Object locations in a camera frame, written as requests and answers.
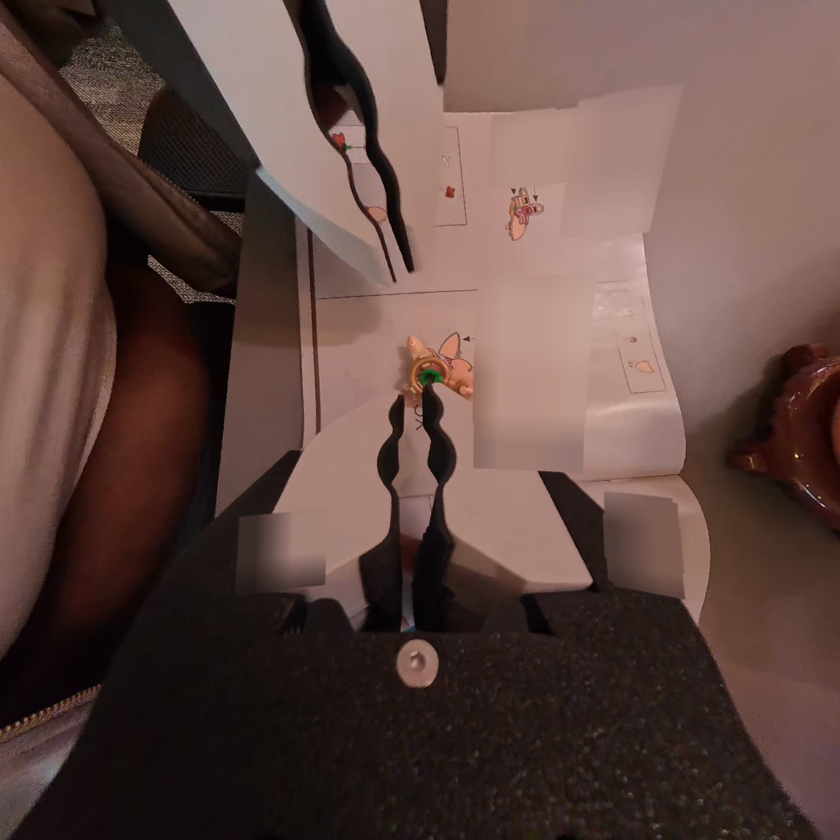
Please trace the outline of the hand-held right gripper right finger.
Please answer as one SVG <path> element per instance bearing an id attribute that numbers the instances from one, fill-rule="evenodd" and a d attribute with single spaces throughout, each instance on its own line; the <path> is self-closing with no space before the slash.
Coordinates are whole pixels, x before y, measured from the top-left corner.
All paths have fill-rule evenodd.
<path id="1" fill-rule="evenodd" d="M 538 472 L 474 465 L 473 406 L 423 390 L 436 488 L 415 561 L 419 631 L 474 631 L 523 596 L 583 592 L 594 580 Z"/>

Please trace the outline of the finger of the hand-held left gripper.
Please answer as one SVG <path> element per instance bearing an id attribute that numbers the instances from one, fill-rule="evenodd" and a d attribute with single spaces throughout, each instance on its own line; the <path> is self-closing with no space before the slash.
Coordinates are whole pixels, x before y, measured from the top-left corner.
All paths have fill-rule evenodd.
<path id="1" fill-rule="evenodd" d="M 384 193 L 384 219 L 398 256 L 389 269 L 420 270 L 434 239 L 443 91 L 438 85 L 421 2 L 301 4 L 308 95 L 318 127 L 331 130 L 352 110 L 364 128 L 364 154 Z"/>
<path id="2" fill-rule="evenodd" d="M 257 155 L 260 179 L 345 263 L 371 282 L 393 281 L 382 232 L 351 189 L 349 163 L 314 116 L 285 3 L 171 7 Z"/>

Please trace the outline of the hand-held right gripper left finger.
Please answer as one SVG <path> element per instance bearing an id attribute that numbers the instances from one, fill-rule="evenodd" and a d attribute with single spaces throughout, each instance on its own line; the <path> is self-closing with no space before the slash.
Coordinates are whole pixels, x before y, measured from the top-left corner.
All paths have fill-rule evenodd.
<path id="1" fill-rule="evenodd" d="M 384 392 L 302 451 L 272 513 L 272 590 L 333 599 L 368 631 L 403 619 L 400 468 L 404 399 Z"/>

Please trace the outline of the small tan brick toy piece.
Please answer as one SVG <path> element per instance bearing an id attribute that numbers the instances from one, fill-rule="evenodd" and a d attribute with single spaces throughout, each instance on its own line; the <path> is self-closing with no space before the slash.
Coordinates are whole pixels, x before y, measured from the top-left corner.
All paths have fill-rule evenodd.
<path id="1" fill-rule="evenodd" d="M 410 354 L 405 394 L 415 403 L 422 400 L 427 385 L 439 383 L 471 402 L 474 398 L 473 365 L 461 353 L 461 337 L 453 332 L 438 350 L 424 346 L 411 335 L 406 342 Z"/>

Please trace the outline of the white desk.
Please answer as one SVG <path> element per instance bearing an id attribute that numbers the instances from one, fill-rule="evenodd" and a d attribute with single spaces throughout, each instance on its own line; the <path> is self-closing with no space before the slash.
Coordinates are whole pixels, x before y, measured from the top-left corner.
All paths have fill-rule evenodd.
<path id="1" fill-rule="evenodd" d="M 838 2 L 448 2 L 444 111 L 565 110 L 581 102 L 671 90 L 675 120 L 644 235 L 654 320 L 686 430 L 679 477 L 706 521 L 710 566 L 695 619 L 749 733 L 821 838 L 838 838 L 838 536 L 772 481 L 723 464 L 753 426 L 771 363 L 791 345 L 838 348 Z M 254 422 L 239 442 L 305 448 L 301 313 L 308 276 L 298 230 L 299 332 L 280 337 L 280 311 L 243 280 L 227 400 L 224 456 L 236 411 Z M 269 343 L 299 340 L 301 397 L 293 417 L 266 405 L 287 369 Z M 606 508 L 593 508 L 608 570 L 619 549 Z M 636 583 L 628 586 L 641 593 Z"/>

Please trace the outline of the black mesh chair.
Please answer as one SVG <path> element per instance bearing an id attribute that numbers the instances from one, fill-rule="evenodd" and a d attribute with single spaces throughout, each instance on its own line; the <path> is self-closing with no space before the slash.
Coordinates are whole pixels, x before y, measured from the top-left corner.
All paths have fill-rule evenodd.
<path id="1" fill-rule="evenodd" d="M 151 100 L 138 157 L 206 210 L 245 211 L 249 168 L 176 91 Z"/>

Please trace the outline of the brick toy instruction booklet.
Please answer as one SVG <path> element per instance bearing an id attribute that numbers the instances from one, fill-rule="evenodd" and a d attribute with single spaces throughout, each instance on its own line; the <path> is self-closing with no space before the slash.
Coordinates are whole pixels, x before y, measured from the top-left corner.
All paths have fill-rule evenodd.
<path id="1" fill-rule="evenodd" d="M 301 250 L 308 431 L 405 393 L 409 336 L 473 365 L 474 465 L 563 473 L 605 507 L 620 582 L 697 620 L 710 548 L 679 477 L 686 430 L 648 286 L 671 90 L 448 113 L 429 265 L 377 288 L 319 236 Z"/>

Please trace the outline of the dark brown garment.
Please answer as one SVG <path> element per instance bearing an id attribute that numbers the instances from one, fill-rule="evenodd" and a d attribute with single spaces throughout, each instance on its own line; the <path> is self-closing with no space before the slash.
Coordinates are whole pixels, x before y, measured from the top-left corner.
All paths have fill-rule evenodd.
<path id="1" fill-rule="evenodd" d="M 200 468 L 209 373 L 187 306 L 113 261 L 112 392 L 58 528 L 45 587 L 2 663 L 2 726 L 97 684 L 181 527 Z"/>

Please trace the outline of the brown glossy brick stand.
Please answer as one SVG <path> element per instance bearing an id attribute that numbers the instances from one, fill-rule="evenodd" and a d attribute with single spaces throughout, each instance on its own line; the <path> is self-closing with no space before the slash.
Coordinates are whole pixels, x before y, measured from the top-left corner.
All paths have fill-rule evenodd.
<path id="1" fill-rule="evenodd" d="M 771 363 L 749 436 L 726 464 L 772 481 L 839 533 L 839 356 L 816 343 L 789 348 Z"/>

